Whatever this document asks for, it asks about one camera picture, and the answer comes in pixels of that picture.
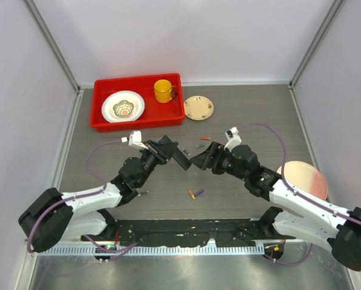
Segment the orange battery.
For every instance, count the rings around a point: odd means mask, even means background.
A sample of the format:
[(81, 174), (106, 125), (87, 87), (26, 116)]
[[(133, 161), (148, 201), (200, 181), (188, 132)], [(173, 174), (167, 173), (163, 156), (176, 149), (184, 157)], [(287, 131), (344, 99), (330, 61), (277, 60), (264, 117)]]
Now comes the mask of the orange battery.
[(194, 193), (193, 193), (193, 191), (192, 190), (189, 190), (189, 194), (190, 194), (190, 196), (191, 196), (191, 198), (192, 199), (196, 199), (196, 197), (195, 197), (195, 195), (194, 195)]

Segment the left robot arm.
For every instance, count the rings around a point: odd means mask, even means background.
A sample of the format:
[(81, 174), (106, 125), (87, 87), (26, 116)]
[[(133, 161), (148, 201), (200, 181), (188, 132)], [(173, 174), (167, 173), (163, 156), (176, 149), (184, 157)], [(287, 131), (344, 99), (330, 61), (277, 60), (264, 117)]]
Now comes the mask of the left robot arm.
[(154, 169), (174, 158), (176, 141), (164, 135), (158, 141), (142, 142), (139, 134), (134, 131), (122, 139), (137, 148), (141, 156), (126, 159), (114, 179), (80, 192), (61, 193), (55, 187), (48, 188), (20, 215), (18, 224), (27, 236), (29, 253), (41, 253), (55, 246), (74, 218), (129, 203)]

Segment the black remote control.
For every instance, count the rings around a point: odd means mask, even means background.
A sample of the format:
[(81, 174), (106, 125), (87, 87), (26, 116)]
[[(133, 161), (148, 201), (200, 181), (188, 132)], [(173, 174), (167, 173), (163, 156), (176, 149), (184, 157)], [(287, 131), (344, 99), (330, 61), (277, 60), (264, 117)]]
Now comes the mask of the black remote control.
[(172, 159), (174, 159), (183, 170), (188, 170), (192, 165), (187, 156), (179, 148), (174, 150)]

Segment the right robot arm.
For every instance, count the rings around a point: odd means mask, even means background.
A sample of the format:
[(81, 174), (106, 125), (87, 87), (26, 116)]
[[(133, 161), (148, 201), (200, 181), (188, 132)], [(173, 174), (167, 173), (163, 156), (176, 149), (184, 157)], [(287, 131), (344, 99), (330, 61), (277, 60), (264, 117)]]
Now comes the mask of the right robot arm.
[(232, 150), (212, 142), (191, 163), (201, 170), (227, 173), (244, 182), (254, 196), (284, 207), (270, 208), (263, 217), (261, 234), (272, 239), (278, 234), (306, 240), (327, 251), (343, 266), (361, 271), (361, 208), (348, 210), (319, 199), (288, 183), (280, 174), (258, 161), (249, 146)]

